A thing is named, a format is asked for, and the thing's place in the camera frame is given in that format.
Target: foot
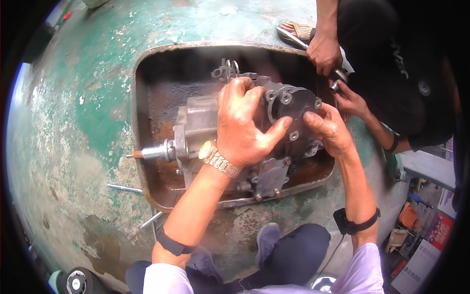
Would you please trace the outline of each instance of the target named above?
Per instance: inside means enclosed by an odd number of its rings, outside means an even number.
[[[275,222],[265,224],[256,236],[258,244],[258,253],[256,254],[255,264],[256,267],[262,269],[264,261],[271,254],[274,245],[281,238],[281,230]]]
[[[339,113],[341,114],[341,117],[343,118],[343,121],[345,123],[349,122],[351,120],[351,117],[353,117],[352,114],[341,111],[341,110],[339,111]]]
[[[212,254],[206,248],[198,246],[189,259],[187,266],[200,271],[206,276],[213,276],[219,284],[224,282],[224,278],[220,270],[215,266],[212,260]]]
[[[309,44],[310,40],[315,35],[315,29],[309,24],[300,24],[297,22],[283,22],[279,25],[281,29],[284,29],[291,33],[294,37],[302,40],[305,44]]]

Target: wheel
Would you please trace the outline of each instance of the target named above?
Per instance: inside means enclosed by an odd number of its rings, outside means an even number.
[[[107,294],[110,292],[95,274],[82,267],[76,267],[69,272],[66,288],[69,294]]]
[[[330,287],[339,276],[333,273],[324,272],[321,276],[315,274],[307,283],[307,288],[331,293]]]

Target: hand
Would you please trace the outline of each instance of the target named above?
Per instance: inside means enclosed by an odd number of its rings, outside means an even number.
[[[349,156],[355,150],[353,139],[335,107],[323,103],[318,114],[305,112],[304,122],[310,128],[312,137],[320,140],[334,158]]]
[[[336,36],[317,30],[307,49],[308,59],[316,66],[317,74],[328,76],[331,68],[341,68],[343,57]]]
[[[362,119],[369,112],[369,108],[367,107],[367,103],[364,98],[353,92],[341,80],[338,81],[338,86],[341,93],[335,93],[333,96],[338,102],[339,109]]]
[[[236,78],[219,93],[217,149],[238,168],[257,163],[268,155],[285,136],[292,118],[277,120],[263,134],[253,122],[253,114],[263,95],[263,87],[255,87],[250,78]]]

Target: watch face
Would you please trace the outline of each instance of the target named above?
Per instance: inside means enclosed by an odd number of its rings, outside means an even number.
[[[212,142],[213,141],[207,141],[204,143],[204,145],[202,145],[201,149],[199,149],[199,159],[204,159],[207,155],[209,155],[212,150]]]

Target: dark blue pants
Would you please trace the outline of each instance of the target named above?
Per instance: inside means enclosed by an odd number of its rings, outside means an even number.
[[[264,268],[231,283],[218,284],[214,277],[186,268],[195,294],[238,293],[268,285],[296,284],[304,286],[318,271],[325,258],[331,237],[320,225],[308,223],[282,237],[264,262]],[[125,272],[125,280],[132,294],[142,294],[145,269],[151,262],[135,262]]]

